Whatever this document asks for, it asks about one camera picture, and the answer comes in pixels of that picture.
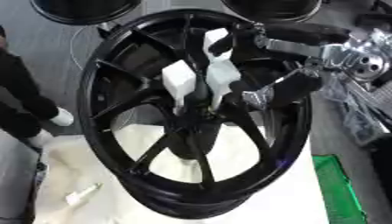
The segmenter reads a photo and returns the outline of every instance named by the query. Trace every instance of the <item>gray floor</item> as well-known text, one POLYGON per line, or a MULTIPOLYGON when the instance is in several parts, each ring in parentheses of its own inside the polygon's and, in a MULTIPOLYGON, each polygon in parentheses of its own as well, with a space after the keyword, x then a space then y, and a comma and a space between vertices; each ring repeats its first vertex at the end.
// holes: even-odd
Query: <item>gray floor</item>
MULTIPOLYGON (((367 11, 368 1, 332 0, 312 20, 313 22, 353 28, 357 13, 367 11)), ((197 6, 224 11, 219 0, 146 0, 143 5, 122 21, 170 7, 197 6)), ((27 0, 2 0, 0 24, 7 29, 10 49, 24 57, 44 95, 53 98, 60 106, 75 112, 75 93, 81 71, 69 56, 70 39, 79 29, 47 21, 36 14, 27 0)), ((85 63, 88 55, 98 46, 94 28, 87 28, 75 40, 75 55, 85 63)), ((314 124, 311 134, 314 154, 338 154, 349 178, 353 181, 360 203, 367 212, 369 223, 392 223, 392 213, 385 200, 377 177, 366 152, 359 150, 345 135, 333 106, 315 95, 314 124)), ((78 125, 57 130, 61 133, 79 134, 78 125)))

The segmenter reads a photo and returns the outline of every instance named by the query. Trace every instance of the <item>wheel spoke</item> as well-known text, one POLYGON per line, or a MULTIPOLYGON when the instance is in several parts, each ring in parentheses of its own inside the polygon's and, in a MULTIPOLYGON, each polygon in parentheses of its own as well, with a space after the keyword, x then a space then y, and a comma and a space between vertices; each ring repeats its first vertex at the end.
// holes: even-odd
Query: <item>wheel spoke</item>
POLYGON ((96 64, 100 69, 105 70, 105 74, 124 79, 135 87, 138 87, 143 83, 140 77, 137 77, 135 74, 125 71, 123 68, 112 62, 98 59, 96 61, 96 64))
POLYGON ((128 109, 132 109, 136 106, 143 104, 143 101, 153 96, 161 95, 162 94, 161 92, 162 90, 156 90, 152 88, 138 90, 129 99, 115 103, 114 105, 104 109, 97 115, 94 115, 93 119, 95 119, 96 122, 99 124, 108 126, 110 125, 110 122, 116 116, 119 116, 122 112, 125 112, 128 109))
POLYGON ((191 152, 196 157, 196 160, 199 163, 202 174, 201 187, 203 189, 210 189, 215 183, 214 175, 211 170, 211 166, 208 163, 206 154, 201 150, 201 148, 197 145, 194 139, 194 135, 191 134, 186 139, 186 143, 190 147, 191 152))
POLYGON ((155 157, 159 155, 165 148, 167 148, 177 132, 165 133, 159 138, 130 168, 130 172, 147 174, 149 166, 155 157))
POLYGON ((270 146, 250 116, 245 103, 243 101, 226 102, 222 106, 220 112, 226 119, 240 127, 252 139, 262 155, 262 159, 270 160, 270 146))
POLYGON ((185 51, 188 49, 192 19, 193 19, 193 14, 186 15, 186 17, 185 17, 185 26, 184 26, 184 30, 182 33, 182 48, 185 51))
POLYGON ((166 55, 172 60, 181 60, 180 50, 176 49, 174 46, 166 44, 159 38, 150 35, 149 33, 142 31, 140 29, 133 29, 132 35, 139 43, 145 43, 160 53, 166 55))

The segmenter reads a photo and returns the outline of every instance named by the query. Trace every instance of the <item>black wheel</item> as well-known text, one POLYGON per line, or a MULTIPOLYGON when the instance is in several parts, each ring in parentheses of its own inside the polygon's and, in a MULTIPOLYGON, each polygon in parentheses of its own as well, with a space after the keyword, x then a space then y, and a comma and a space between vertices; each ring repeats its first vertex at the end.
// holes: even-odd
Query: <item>black wheel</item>
POLYGON ((221 0, 242 17, 262 23, 303 22, 319 12, 322 0, 221 0))
MULTIPOLYGON (((190 96, 189 113, 172 113, 174 102, 162 88, 162 68, 185 60, 204 74, 204 33, 221 27, 231 30, 236 23, 244 21, 210 10, 170 10, 140 17, 102 43, 84 70, 78 103, 86 139, 129 194, 156 212, 182 219, 224 214, 283 175, 308 137, 312 119, 309 98, 280 109, 255 111, 229 94, 221 108, 211 113, 207 92, 207 98, 190 96), (127 87, 118 91, 121 85, 127 87), (130 157, 115 138, 113 122, 121 113, 140 105, 151 105, 160 112, 161 119, 153 124, 163 125, 165 134, 141 157, 130 157), (269 137, 257 128, 250 111, 268 117, 264 121, 272 126, 266 131, 269 137), (239 126, 256 145, 260 159, 243 173, 218 180, 207 153, 223 123, 239 126), (176 140, 181 144, 174 150, 171 145, 176 140), (182 182, 151 171, 154 158, 166 147, 182 158, 186 154, 197 161, 201 181, 182 182)), ((286 74, 284 63, 245 48, 235 49, 239 54, 234 60, 246 85, 257 88, 286 74)))
POLYGON ((41 16, 65 25, 98 25, 134 10, 141 0, 31 0, 41 16))

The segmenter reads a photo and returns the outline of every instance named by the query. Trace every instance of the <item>white table surface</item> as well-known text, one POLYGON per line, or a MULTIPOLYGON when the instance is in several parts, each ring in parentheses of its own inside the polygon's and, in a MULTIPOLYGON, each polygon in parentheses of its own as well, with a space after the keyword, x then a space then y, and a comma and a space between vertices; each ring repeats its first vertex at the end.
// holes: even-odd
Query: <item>white table surface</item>
MULTIPOLYGON (((162 131, 159 127, 131 125, 116 135, 122 147, 136 158, 162 131)), ((296 163, 281 178, 235 210, 207 220, 173 219, 140 205, 97 160, 81 136, 58 137, 45 150, 45 161, 50 165, 50 171, 38 195, 37 224, 329 223, 309 142, 296 163), (81 191, 95 183, 103 184, 103 187, 90 199, 79 206, 67 205, 65 197, 69 193, 81 191)), ((253 144, 235 127, 222 129, 217 144, 208 155, 217 179, 239 173, 257 159, 253 144)), ((172 179, 200 180, 197 164, 184 163, 168 150, 157 157, 151 169, 172 179)))

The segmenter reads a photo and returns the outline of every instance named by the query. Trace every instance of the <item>white sneaker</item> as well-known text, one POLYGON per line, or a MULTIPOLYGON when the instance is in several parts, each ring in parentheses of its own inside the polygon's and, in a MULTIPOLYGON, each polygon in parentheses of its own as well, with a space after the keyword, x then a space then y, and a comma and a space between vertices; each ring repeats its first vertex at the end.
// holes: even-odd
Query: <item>white sneaker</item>
POLYGON ((59 126, 70 126, 74 123, 74 116, 63 108, 58 108, 59 114, 51 119, 51 122, 59 125, 59 126))
POLYGON ((32 146, 42 149, 46 144, 54 139, 53 135, 46 130, 42 129, 39 134, 29 138, 29 142, 32 146))

